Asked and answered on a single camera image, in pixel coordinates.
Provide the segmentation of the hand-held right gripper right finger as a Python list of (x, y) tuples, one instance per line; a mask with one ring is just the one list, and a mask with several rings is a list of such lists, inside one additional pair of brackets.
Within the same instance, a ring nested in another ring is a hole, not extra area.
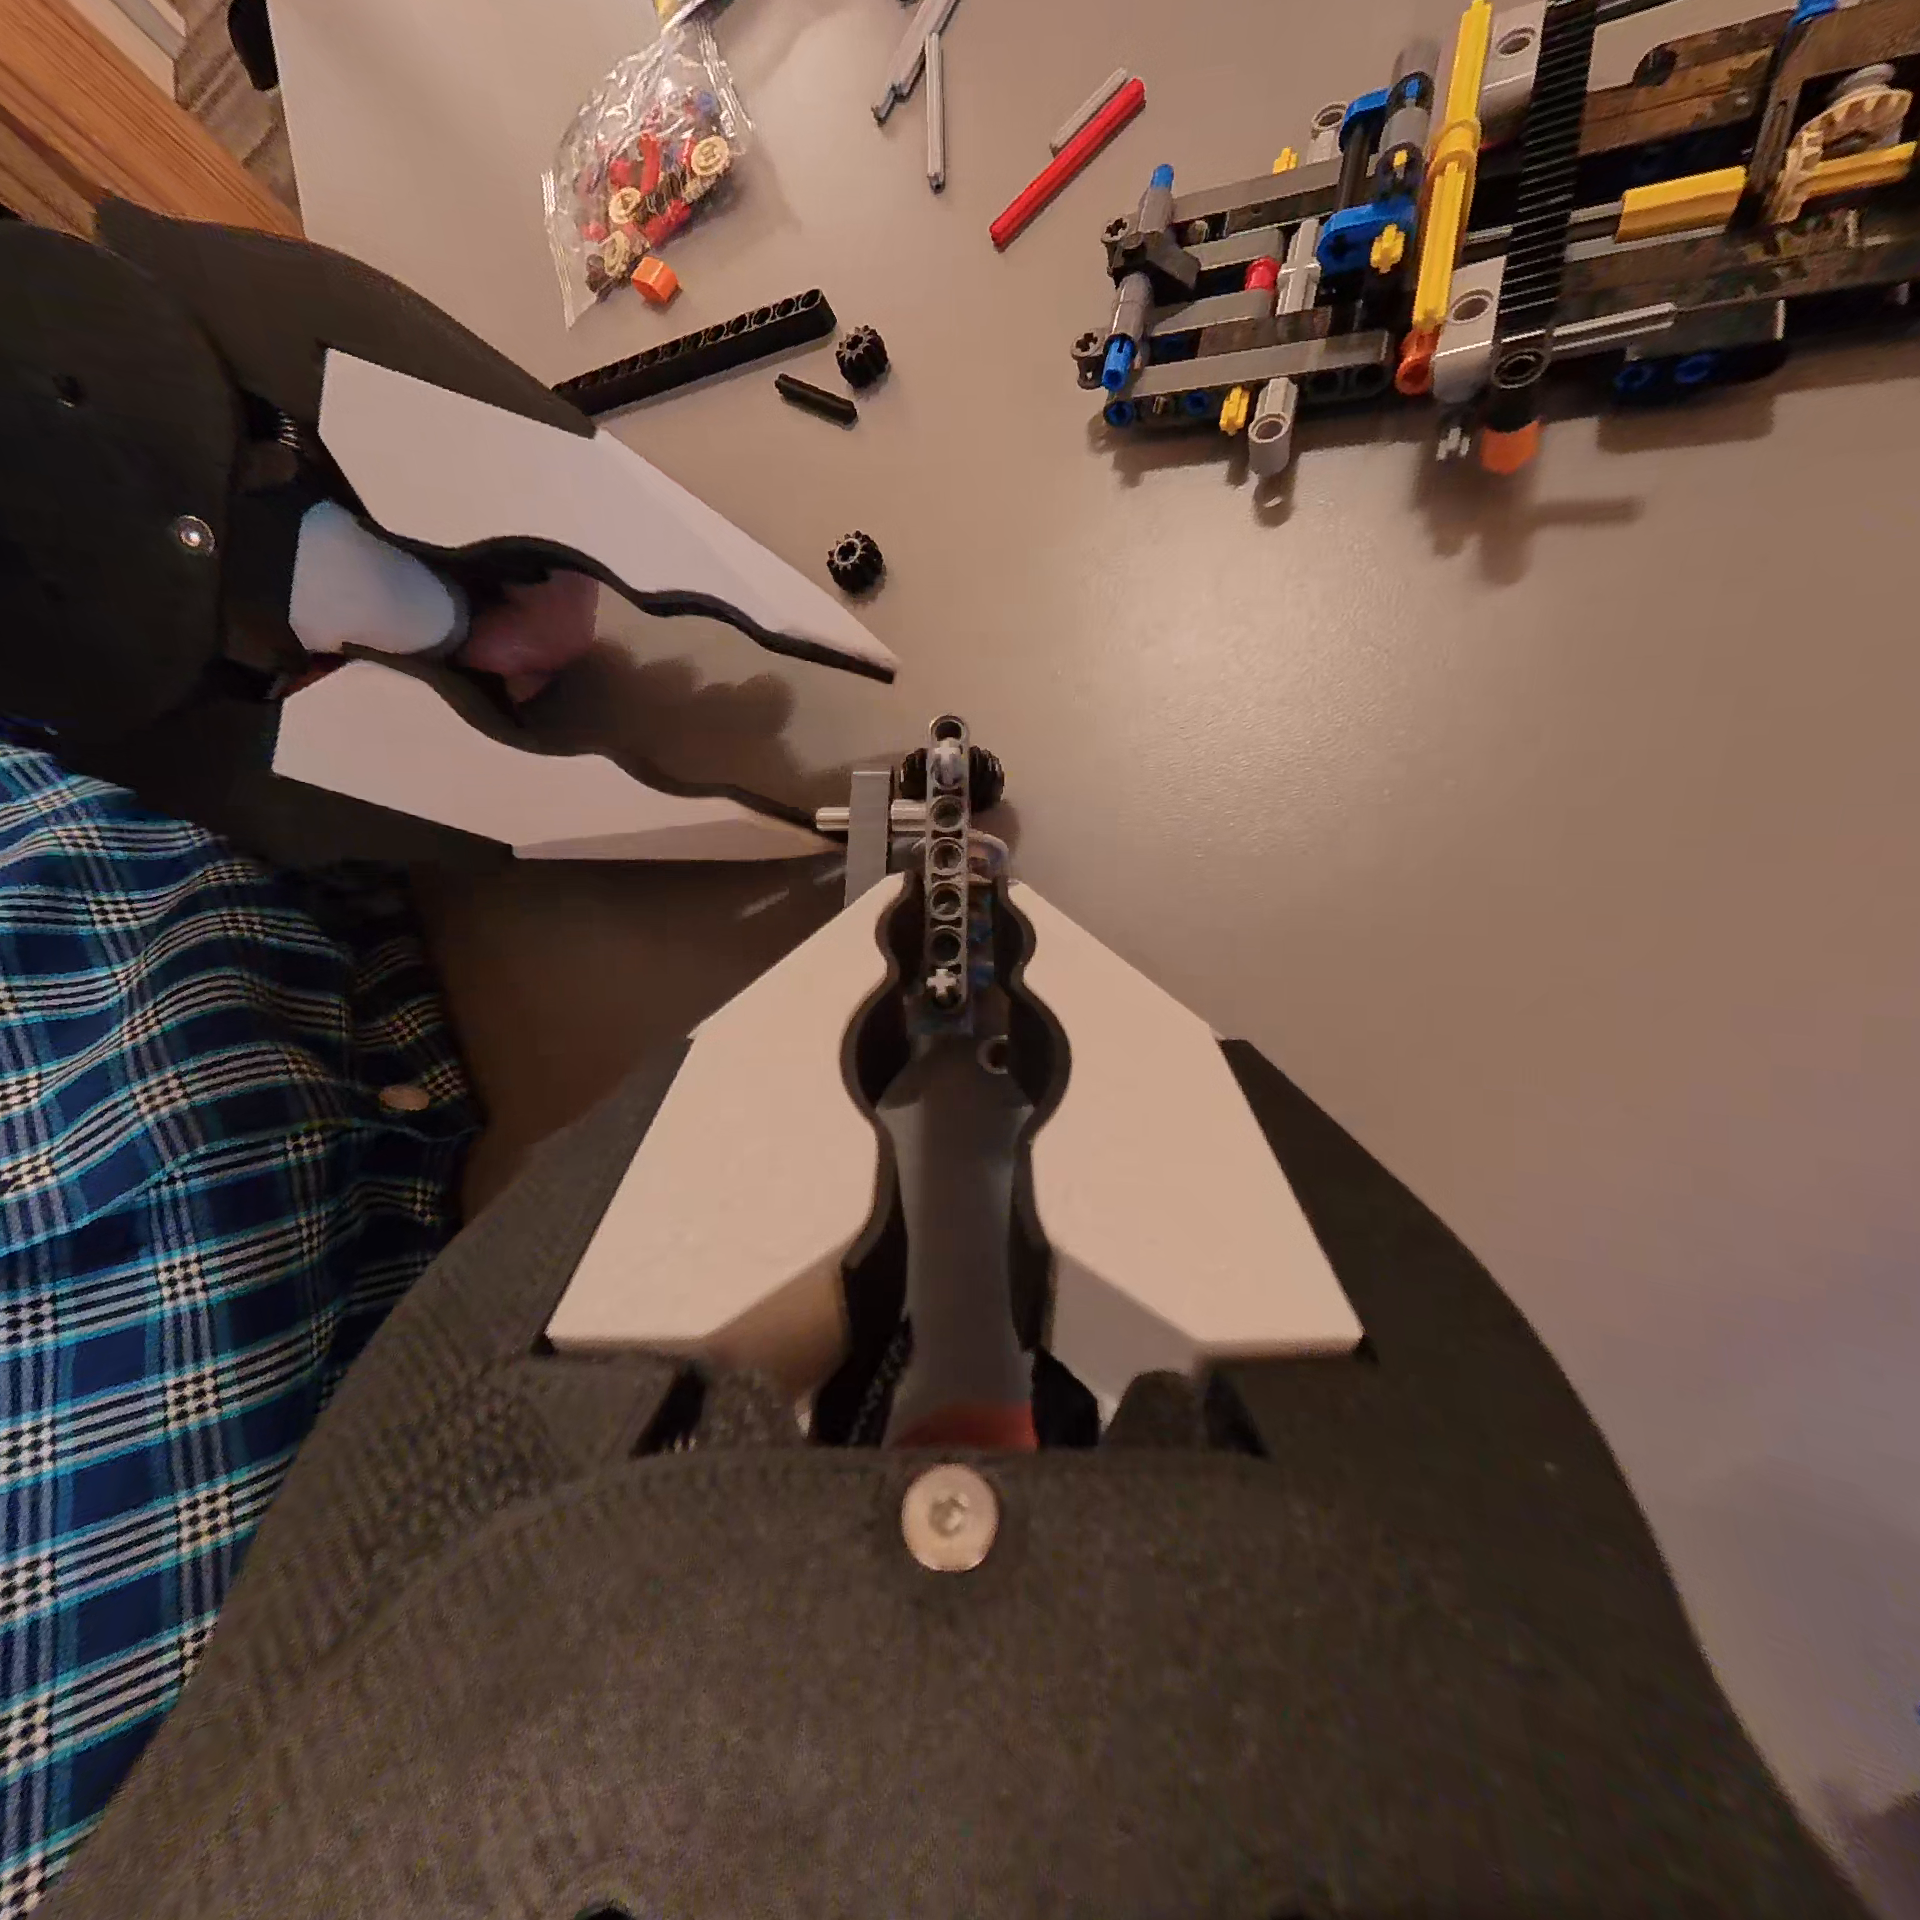
[(1349, 1361), (1349, 1305), (1225, 1039), (1063, 918), (997, 902), (1014, 1138), (1014, 1335), (1063, 1424), (1110, 1424), (1148, 1372)]

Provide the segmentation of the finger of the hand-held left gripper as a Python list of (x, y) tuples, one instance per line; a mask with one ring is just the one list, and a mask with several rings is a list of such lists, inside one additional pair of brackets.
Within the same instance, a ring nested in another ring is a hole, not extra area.
[(664, 791), (606, 756), (545, 756), (453, 670), (347, 659), (282, 699), (276, 774), (526, 865), (783, 865), (824, 836), (773, 804)]
[(327, 346), (320, 450), (370, 528), (423, 562), (542, 562), (655, 622), (697, 613), (881, 689), (902, 675), (831, 589), (606, 431), (560, 431)]

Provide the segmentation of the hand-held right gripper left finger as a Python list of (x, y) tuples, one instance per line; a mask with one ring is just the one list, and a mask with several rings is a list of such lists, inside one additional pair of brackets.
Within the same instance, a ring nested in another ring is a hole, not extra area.
[(560, 1356), (759, 1372), (831, 1448), (824, 1387), (858, 1356), (846, 1264), (881, 1209), (881, 1126), (851, 1039), (902, 979), (881, 872), (707, 1015), (560, 1296)]

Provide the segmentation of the small grey lego beam assembly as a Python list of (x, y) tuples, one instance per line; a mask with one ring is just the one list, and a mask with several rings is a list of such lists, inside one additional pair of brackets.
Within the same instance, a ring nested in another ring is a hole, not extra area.
[(1014, 857), (993, 819), (1006, 781), (1006, 758), (944, 709), (904, 758), (851, 774), (851, 795), (813, 808), (813, 833), (846, 843), (846, 902), (902, 880), (881, 955), (904, 1039), (917, 1053), (972, 1046), (982, 1076), (1014, 1068), (1014, 990), (1006, 984)]

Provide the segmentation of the long black lego beam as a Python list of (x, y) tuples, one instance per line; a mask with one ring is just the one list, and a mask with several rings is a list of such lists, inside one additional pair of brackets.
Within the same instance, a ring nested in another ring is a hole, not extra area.
[(840, 336), (840, 318), (831, 318), (824, 290), (813, 283), (813, 290), (740, 311), (732, 321), (707, 321), (693, 336), (655, 341), (631, 357), (577, 373), (577, 379), (551, 384), (551, 398), (572, 400), (585, 420), (606, 420), (623, 410), (636, 410), (636, 400), (783, 357), (783, 354), (831, 341), (831, 336)]

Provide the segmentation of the clear bag of lego pieces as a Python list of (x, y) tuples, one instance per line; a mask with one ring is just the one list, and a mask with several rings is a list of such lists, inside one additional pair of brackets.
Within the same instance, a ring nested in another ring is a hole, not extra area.
[(733, 201), (754, 117), (707, 13), (674, 13), (664, 36), (599, 70), (542, 172), (542, 226), (563, 327), (625, 283), (636, 254), (674, 267), (674, 241)]

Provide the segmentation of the red lego axle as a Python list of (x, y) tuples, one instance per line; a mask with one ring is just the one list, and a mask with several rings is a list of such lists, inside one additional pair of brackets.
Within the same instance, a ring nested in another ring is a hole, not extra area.
[(1006, 254), (1148, 104), (1141, 77), (1126, 77), (1075, 133), (1048, 156), (1032, 185), (993, 221), (993, 249)]

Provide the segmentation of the large multicoloured lego chassis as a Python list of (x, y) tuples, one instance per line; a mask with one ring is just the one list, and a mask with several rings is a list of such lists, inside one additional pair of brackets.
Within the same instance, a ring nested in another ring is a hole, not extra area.
[(1666, 410), (1916, 321), (1920, 5), (1752, 13), (1595, 88), (1637, 13), (1462, 5), (1451, 49), (1403, 45), (1271, 178), (1159, 162), (1102, 229), (1107, 321), (1068, 341), (1107, 431), (1210, 428), (1265, 480), (1301, 415), (1429, 400), (1440, 462), (1520, 474), (1558, 373)]

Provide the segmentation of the person's left hand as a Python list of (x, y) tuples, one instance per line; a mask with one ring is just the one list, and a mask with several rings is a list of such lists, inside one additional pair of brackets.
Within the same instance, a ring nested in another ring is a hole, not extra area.
[(599, 585), (585, 573), (545, 573), (542, 585), (506, 585), (471, 613), (458, 661), (494, 675), (516, 707), (551, 689), (595, 651)]

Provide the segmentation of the blue plaid shirt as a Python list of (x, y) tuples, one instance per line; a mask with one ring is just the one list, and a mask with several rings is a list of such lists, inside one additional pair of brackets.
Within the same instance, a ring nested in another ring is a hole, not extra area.
[(289, 872), (4, 725), (0, 1912), (195, 1680), (479, 1129), (391, 871)]

